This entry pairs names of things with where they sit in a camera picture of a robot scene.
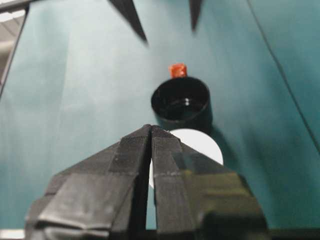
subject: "white disc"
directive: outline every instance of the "white disc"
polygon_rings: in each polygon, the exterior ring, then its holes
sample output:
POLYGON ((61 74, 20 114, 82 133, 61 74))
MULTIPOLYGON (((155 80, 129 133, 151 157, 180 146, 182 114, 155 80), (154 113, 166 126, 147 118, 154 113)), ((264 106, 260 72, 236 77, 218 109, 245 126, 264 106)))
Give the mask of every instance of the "white disc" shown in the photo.
MULTIPOLYGON (((194 150, 206 155, 217 163, 223 165, 224 159, 218 144, 210 136, 195 129, 181 128, 170 131, 170 133, 194 150)), ((150 164, 149 184, 154 187, 153 165, 150 164)))

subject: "teal surface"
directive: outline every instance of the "teal surface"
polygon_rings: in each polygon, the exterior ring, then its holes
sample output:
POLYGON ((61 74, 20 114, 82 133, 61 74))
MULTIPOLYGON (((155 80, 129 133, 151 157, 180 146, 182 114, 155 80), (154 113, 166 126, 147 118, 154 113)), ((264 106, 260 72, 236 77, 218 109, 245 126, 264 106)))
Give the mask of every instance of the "teal surface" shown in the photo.
POLYGON ((0 228, 23 227, 53 174, 155 124, 151 95, 176 62, 209 86, 212 137, 225 165, 246 177, 268 226, 319 227, 320 156, 247 2, 204 1, 196 34, 187 1, 135 4, 149 45, 105 0, 31 5, 0 99, 0 228))
POLYGON ((303 116, 320 146, 320 1, 251 0, 303 116))

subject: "black cup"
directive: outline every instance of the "black cup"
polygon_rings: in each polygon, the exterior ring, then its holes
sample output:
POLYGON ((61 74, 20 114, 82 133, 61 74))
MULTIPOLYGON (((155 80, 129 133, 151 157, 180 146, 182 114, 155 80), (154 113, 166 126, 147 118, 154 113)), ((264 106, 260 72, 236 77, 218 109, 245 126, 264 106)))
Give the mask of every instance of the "black cup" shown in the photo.
POLYGON ((188 128, 207 134, 211 131, 210 92, 197 78, 165 81, 153 93, 151 106, 158 124, 166 130, 188 128))

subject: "black plastic part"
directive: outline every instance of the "black plastic part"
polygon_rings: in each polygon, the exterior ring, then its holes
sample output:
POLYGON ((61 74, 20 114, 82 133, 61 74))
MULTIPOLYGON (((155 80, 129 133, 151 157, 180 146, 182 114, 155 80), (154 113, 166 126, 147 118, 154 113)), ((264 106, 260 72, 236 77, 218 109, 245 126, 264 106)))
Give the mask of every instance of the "black plastic part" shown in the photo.
POLYGON ((158 124, 166 130, 211 131, 210 92, 197 78, 177 77, 162 83, 152 95, 151 106, 158 124))

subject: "cup rim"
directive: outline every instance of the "cup rim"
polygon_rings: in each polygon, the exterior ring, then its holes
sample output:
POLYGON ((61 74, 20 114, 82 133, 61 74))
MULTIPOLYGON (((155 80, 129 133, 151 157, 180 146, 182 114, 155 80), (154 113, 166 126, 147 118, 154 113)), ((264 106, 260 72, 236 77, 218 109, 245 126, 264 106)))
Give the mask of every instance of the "cup rim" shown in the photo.
POLYGON ((168 122, 168 123, 186 123, 194 118, 196 118, 198 115, 200 115, 209 105, 210 103, 210 91, 208 86, 201 81, 200 79, 196 78, 196 77, 192 77, 192 76, 182 76, 182 77, 174 77, 174 78, 170 78, 166 81, 164 81, 163 83, 161 83, 153 92, 152 97, 151 97, 151 107, 153 109, 153 112, 159 117, 161 118, 163 121, 168 122), (205 102, 205 104, 203 105, 203 107, 195 114, 193 114, 192 116, 185 118, 185 119, 168 119, 163 117, 162 115, 159 114, 158 110, 155 108, 154 106, 154 99, 155 99, 155 94, 158 91, 158 89, 160 89, 163 85, 167 84, 170 81, 182 81, 182 80, 186 80, 186 79, 191 79, 191 80, 196 80, 197 82, 199 82, 205 89, 205 91, 207 92, 207 100, 205 102))

